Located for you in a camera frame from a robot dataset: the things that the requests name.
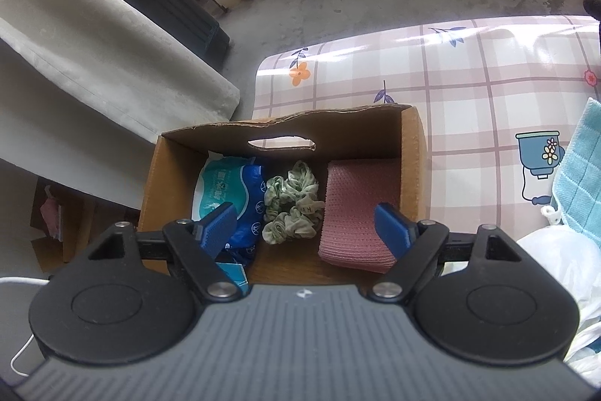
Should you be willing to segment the pink knitted cloth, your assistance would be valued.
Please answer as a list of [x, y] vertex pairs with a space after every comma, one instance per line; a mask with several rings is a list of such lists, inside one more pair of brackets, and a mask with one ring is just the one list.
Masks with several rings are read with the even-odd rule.
[[375, 230], [378, 204], [399, 205], [398, 159], [338, 160], [328, 165], [319, 256], [333, 266], [383, 274], [393, 254]]

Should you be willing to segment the blue white wet wipes pack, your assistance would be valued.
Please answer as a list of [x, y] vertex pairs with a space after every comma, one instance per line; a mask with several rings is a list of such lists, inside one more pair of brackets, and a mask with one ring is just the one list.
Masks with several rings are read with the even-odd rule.
[[242, 291], [263, 229], [265, 190], [263, 167], [253, 158], [211, 151], [193, 192], [196, 243]]

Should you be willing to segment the green scrunchie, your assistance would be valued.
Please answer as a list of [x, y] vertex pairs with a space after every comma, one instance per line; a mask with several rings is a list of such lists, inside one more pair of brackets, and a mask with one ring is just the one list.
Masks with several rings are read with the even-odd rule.
[[295, 239], [313, 239], [320, 231], [325, 201], [311, 168], [297, 161], [287, 176], [271, 177], [264, 194], [263, 240], [279, 245]]

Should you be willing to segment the white teal plastic bag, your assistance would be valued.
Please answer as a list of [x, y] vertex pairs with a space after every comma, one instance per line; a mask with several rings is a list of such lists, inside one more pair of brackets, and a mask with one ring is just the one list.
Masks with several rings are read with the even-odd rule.
[[600, 244], [543, 207], [535, 226], [511, 236], [574, 298], [578, 329], [563, 361], [600, 386]]

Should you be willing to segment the light blue towel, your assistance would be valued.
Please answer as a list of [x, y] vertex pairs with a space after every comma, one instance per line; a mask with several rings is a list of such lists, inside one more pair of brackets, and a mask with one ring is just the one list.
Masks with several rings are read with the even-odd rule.
[[552, 194], [561, 221], [600, 245], [600, 103], [588, 99], [554, 178]]

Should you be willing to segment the brown cardboard box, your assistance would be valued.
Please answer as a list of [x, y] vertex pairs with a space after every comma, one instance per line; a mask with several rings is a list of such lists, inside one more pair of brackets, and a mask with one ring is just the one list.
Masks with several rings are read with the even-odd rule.
[[338, 161], [393, 160], [366, 190], [395, 191], [392, 204], [412, 221], [424, 217], [426, 139], [417, 108], [379, 104], [343, 110], [309, 110], [252, 121], [191, 126], [162, 134], [146, 183], [139, 228], [158, 231], [193, 214], [193, 192], [211, 153], [252, 158], [265, 178], [286, 176], [302, 161], [325, 197], [328, 166]]

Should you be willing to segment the beige curtain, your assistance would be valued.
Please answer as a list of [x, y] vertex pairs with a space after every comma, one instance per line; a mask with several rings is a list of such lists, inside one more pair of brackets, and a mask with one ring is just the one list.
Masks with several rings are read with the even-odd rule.
[[136, 209], [164, 132], [239, 90], [123, 0], [1, 0], [1, 158]]

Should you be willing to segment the black storage bin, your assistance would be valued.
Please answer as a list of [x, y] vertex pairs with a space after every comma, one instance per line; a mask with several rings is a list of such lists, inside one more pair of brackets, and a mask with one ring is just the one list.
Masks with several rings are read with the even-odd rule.
[[195, 0], [124, 0], [183, 46], [221, 72], [230, 39]]

